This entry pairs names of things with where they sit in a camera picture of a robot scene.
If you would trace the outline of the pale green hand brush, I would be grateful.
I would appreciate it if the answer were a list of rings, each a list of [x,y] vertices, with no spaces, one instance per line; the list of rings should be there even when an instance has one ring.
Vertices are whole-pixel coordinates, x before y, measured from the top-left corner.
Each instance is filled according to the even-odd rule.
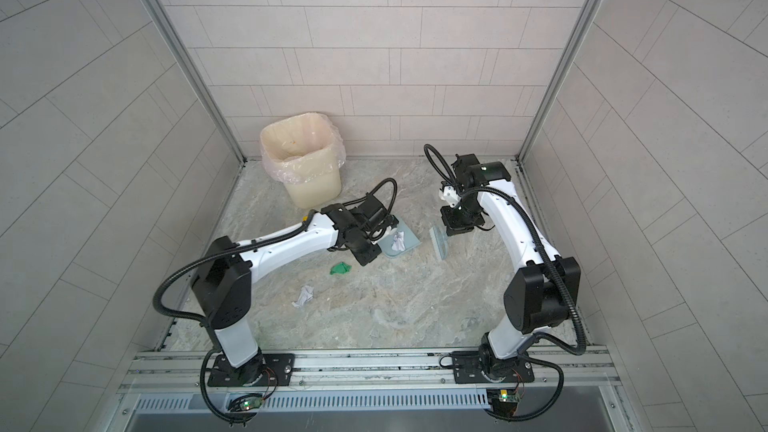
[[[448,255],[447,235],[443,226],[433,225],[430,228],[430,237],[434,252],[438,261],[444,261]]]

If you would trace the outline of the pink white printed paper scrap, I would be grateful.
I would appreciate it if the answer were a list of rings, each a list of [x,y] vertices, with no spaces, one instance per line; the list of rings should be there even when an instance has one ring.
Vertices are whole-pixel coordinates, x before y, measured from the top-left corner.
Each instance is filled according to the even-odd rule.
[[[401,253],[406,249],[405,245],[405,232],[398,231],[393,235],[391,250],[393,252]]]

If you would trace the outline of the pale green dustpan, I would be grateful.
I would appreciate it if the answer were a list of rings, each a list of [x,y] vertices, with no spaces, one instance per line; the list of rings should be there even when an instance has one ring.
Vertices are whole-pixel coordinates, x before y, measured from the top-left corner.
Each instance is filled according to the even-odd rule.
[[[418,237],[402,220],[394,227],[389,227],[383,238],[377,241],[381,252],[388,258],[399,257],[421,244]]]

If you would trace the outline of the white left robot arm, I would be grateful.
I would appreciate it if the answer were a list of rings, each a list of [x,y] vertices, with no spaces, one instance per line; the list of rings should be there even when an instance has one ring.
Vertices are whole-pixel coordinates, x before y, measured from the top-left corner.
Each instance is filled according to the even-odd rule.
[[[373,262],[382,253],[378,242],[398,225],[392,213],[397,192],[396,180],[388,177],[359,199],[310,210],[293,228],[241,242],[221,237],[208,255],[165,279],[154,293],[152,306],[163,316],[198,322],[206,329],[213,350],[232,368],[258,367],[261,349],[247,321],[253,285],[274,270],[319,251],[349,251],[361,266]],[[189,273],[201,314],[163,304],[170,286]]]

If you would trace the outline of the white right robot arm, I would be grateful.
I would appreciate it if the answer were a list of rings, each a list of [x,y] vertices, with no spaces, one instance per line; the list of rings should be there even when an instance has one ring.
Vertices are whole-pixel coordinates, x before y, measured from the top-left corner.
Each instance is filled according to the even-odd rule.
[[[423,150],[442,178],[446,234],[482,229],[489,218],[514,266],[503,294],[505,316],[481,339],[481,373],[491,381],[516,376],[519,367],[532,361],[528,349],[541,340],[571,355],[584,354],[586,329],[577,308],[580,266],[545,239],[520,204],[511,173],[502,163],[482,163],[473,154],[448,163],[433,145]]]

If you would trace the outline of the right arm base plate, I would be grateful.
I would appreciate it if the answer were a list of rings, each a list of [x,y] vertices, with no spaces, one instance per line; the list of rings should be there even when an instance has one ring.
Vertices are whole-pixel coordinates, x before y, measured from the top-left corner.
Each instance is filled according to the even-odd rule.
[[[454,351],[448,354],[457,384],[532,383],[530,363],[519,357],[498,359],[490,349]]]

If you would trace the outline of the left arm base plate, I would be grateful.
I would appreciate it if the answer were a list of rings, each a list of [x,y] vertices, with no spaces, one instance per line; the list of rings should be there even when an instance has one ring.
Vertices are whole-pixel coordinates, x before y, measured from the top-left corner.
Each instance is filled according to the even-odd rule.
[[[260,353],[240,367],[232,366],[223,354],[207,368],[206,385],[212,387],[276,387],[290,384],[296,356],[290,353]]]

